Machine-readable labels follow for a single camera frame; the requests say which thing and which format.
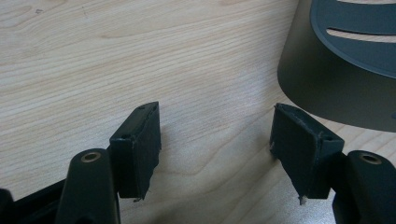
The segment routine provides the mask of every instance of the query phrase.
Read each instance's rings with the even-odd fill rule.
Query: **light wood table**
[[[297,0],[7,0],[0,7],[0,187],[19,199],[108,145],[159,101],[163,150],[122,223],[334,223],[332,196],[300,206],[268,148],[276,67]],[[395,133],[321,119],[345,152],[396,163]]]

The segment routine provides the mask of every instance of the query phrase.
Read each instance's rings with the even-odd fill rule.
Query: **wood grain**
[[[268,152],[276,67],[295,0],[2,1],[0,185],[15,199],[107,147],[131,111],[159,101],[163,150],[122,223],[334,223],[300,206]],[[395,133],[321,119],[345,152],[396,162]]]

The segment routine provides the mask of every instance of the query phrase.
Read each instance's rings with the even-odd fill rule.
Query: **black plastic part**
[[[104,149],[78,153],[70,162],[56,224],[118,224],[117,194]]]
[[[53,223],[64,189],[64,180],[15,202],[18,223]]]
[[[327,174],[342,155],[342,138],[303,110],[277,104],[270,144],[300,197],[327,199]]]
[[[0,223],[14,224],[16,221],[15,205],[11,193],[0,189]]]
[[[332,210],[337,224],[359,223],[361,215],[356,205],[346,174],[347,156],[342,154],[340,160],[332,163],[327,177],[336,192],[332,201]]]
[[[396,43],[327,33],[396,35],[395,15],[395,4],[300,0],[277,70],[283,92],[325,119],[396,132]]]
[[[352,151],[347,155],[346,179],[361,223],[396,223],[396,169],[387,159]]]
[[[159,104],[141,105],[110,138],[108,151],[121,198],[145,198],[160,150]]]

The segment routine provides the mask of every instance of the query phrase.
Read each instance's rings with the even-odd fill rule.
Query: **wooden surface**
[[[297,0],[0,4],[0,187],[15,199],[159,101],[160,165],[145,201],[120,201],[122,223],[334,223],[332,199],[300,206],[268,151]],[[346,153],[396,163],[395,133],[321,121]]]

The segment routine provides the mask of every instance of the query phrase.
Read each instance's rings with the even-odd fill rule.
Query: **screw hole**
[[[382,163],[382,161],[377,156],[367,153],[361,153],[361,160],[371,163],[373,165],[379,165]]]
[[[99,152],[89,152],[85,154],[83,157],[81,157],[82,162],[92,162],[92,161],[97,161],[101,157],[101,154]]]

